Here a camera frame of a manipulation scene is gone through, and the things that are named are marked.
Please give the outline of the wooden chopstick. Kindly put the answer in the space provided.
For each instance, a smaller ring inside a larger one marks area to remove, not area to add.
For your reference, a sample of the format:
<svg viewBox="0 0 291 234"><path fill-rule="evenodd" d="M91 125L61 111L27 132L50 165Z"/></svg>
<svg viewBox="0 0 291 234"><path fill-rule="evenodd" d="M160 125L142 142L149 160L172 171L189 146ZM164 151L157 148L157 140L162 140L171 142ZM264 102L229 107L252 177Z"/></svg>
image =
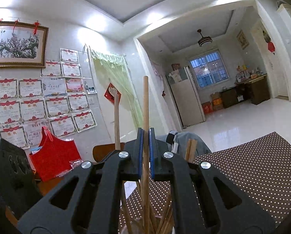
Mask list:
<svg viewBox="0 0 291 234"><path fill-rule="evenodd" d="M143 225L144 232L150 233L150 215L149 215L149 86L148 76L143 77Z"/></svg>
<svg viewBox="0 0 291 234"><path fill-rule="evenodd" d="M115 132L115 149L121 150L120 146L120 125L119 125L119 96L117 92L114 97L114 132Z"/></svg>
<svg viewBox="0 0 291 234"><path fill-rule="evenodd" d="M196 148L197 148L197 141L194 139L189 139L187 143L186 153L185 153L185 160L189 163L192 163L195 159L196 155Z"/></svg>
<svg viewBox="0 0 291 234"><path fill-rule="evenodd" d="M127 204L126 204L124 184L122 184L121 202L122 202L122 210L123 210L123 214L124 214L124 218L125 218L125 222L126 222L126 227L127 227L128 234L132 234L133 231L132 231L132 226L131 226L131 221L130 221L130 215L129 215L128 207L127 207Z"/></svg>

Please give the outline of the plastic wrapped packet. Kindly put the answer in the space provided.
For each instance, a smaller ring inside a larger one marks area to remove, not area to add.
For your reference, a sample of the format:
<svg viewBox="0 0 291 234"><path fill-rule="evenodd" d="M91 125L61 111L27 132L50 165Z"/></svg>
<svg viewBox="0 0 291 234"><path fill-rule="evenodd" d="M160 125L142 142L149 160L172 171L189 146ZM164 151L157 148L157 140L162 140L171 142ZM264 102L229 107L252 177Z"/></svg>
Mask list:
<svg viewBox="0 0 291 234"><path fill-rule="evenodd" d="M78 166L80 166L82 163L83 163L83 160L82 159L69 161L69 164L70 164L72 170L74 170L75 168L77 168Z"/></svg>

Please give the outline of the red gift bag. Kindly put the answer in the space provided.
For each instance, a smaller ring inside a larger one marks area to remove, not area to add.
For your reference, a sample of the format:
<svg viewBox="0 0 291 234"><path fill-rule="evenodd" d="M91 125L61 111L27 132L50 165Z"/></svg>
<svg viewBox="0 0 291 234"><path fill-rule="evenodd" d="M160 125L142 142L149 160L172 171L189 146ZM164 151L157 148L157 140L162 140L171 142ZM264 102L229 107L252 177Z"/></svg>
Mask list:
<svg viewBox="0 0 291 234"><path fill-rule="evenodd" d="M47 182L73 168L73 164L82 161L73 140L64 141L54 136L43 126L42 138L38 150L29 154L30 160L43 182Z"/></svg>

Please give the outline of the brown wooden chair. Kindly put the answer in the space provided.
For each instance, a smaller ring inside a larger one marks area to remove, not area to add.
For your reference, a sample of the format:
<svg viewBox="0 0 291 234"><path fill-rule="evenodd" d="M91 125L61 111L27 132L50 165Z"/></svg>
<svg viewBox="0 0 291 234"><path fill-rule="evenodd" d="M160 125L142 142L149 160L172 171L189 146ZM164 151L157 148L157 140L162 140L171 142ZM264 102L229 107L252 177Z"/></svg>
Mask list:
<svg viewBox="0 0 291 234"><path fill-rule="evenodd" d="M125 143L120 143L120 149L115 149L115 144L96 145L93 148L93 159L97 163L103 162L109 156L119 153L124 150Z"/></svg>

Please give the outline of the grey jacket on chair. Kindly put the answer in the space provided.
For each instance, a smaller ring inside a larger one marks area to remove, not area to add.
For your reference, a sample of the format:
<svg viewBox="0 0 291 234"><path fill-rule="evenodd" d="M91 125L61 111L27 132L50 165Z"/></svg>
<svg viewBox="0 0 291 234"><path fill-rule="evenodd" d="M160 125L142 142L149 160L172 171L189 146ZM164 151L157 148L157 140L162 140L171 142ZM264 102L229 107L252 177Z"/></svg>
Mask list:
<svg viewBox="0 0 291 234"><path fill-rule="evenodd" d="M211 150L205 144L205 142L195 133L191 132L178 132L176 130L171 130L166 135L156 136L157 140L166 142L169 151L173 153L178 153L183 158L186 155L187 144L190 139L197 141L197 146L195 150L195 156L211 154Z"/></svg>

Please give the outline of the brown polka dot mat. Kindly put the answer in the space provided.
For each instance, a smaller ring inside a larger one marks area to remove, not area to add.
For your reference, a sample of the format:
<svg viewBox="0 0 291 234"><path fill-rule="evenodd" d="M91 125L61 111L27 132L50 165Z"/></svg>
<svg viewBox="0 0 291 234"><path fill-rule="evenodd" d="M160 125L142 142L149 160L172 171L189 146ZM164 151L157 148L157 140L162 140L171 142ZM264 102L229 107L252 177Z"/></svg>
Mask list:
<svg viewBox="0 0 291 234"><path fill-rule="evenodd" d="M195 156L192 163L209 162L275 221L273 233L291 233L291 145L277 133L211 154ZM165 198L157 233L174 226L168 181L150 180L151 193Z"/></svg>

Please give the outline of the beige refrigerator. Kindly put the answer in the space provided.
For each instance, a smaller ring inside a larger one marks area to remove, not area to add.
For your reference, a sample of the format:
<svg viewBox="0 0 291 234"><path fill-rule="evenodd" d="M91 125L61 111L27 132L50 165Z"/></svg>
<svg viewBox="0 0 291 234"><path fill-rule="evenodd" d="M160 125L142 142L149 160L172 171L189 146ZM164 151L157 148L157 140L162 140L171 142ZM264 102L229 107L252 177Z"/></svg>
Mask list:
<svg viewBox="0 0 291 234"><path fill-rule="evenodd" d="M206 121L189 66L166 74L183 128Z"/></svg>

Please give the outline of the dark wooden desk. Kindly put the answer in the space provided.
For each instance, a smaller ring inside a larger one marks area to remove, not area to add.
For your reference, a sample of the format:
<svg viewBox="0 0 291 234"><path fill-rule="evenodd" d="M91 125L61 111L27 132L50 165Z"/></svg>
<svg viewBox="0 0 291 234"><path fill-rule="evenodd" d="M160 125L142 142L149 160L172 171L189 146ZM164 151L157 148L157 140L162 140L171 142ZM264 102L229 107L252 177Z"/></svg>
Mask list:
<svg viewBox="0 0 291 234"><path fill-rule="evenodd" d="M222 90L220 97L223 108L229 108L247 100L250 100L254 105L259 105L271 98L267 74L255 79L238 82L234 87Z"/></svg>

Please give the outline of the framed blossom painting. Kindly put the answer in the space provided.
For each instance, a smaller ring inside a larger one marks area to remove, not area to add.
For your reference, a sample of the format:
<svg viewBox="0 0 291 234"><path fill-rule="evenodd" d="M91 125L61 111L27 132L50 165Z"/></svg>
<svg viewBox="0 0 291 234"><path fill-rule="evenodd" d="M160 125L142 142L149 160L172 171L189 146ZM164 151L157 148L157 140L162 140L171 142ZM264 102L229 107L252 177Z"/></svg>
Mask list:
<svg viewBox="0 0 291 234"><path fill-rule="evenodd" d="M0 20L0 67L43 68L49 28Z"/></svg>

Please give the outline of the barred window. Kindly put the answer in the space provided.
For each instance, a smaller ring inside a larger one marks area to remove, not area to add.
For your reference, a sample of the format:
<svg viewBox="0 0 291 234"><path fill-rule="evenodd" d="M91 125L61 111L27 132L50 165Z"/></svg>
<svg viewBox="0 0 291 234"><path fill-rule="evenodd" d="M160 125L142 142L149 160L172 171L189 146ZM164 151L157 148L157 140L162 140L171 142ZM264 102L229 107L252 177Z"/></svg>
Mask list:
<svg viewBox="0 0 291 234"><path fill-rule="evenodd" d="M193 58L189 63L200 88L216 85L229 78L218 49Z"/></svg>

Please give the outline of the green curtain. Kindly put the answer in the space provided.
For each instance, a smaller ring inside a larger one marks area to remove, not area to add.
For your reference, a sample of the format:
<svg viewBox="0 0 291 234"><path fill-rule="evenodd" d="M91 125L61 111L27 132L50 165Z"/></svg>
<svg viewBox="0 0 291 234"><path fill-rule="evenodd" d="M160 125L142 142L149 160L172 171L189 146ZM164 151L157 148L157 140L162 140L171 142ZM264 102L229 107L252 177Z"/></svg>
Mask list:
<svg viewBox="0 0 291 234"><path fill-rule="evenodd" d="M142 127L143 115L139 100L135 94L128 66L124 56L115 53L102 53L89 48L91 58L105 69L107 77L121 94L128 98L129 108L135 128Z"/></svg>

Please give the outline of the black ceiling lamp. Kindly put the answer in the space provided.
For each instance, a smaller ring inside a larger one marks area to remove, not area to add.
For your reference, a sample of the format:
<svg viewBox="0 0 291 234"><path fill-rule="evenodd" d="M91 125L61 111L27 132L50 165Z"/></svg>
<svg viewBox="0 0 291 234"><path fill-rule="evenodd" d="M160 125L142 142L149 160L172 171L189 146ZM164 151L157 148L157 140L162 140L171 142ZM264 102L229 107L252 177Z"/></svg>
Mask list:
<svg viewBox="0 0 291 234"><path fill-rule="evenodd" d="M201 38L198 40L198 45L202 47L206 43L212 43L213 40L210 36L203 36L201 29L198 29L197 32L200 34Z"/></svg>

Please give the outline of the red diamond wall decoration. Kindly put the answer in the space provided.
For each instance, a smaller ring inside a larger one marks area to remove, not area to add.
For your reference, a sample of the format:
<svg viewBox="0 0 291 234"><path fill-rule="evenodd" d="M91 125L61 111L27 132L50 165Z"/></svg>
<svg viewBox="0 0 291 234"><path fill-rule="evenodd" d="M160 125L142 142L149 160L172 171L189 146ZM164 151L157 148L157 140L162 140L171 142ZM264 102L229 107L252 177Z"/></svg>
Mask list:
<svg viewBox="0 0 291 234"><path fill-rule="evenodd" d="M118 101L121 99L121 93L117 90L117 88L112 84L109 83L104 97L112 104L115 103L115 95L117 95Z"/></svg>

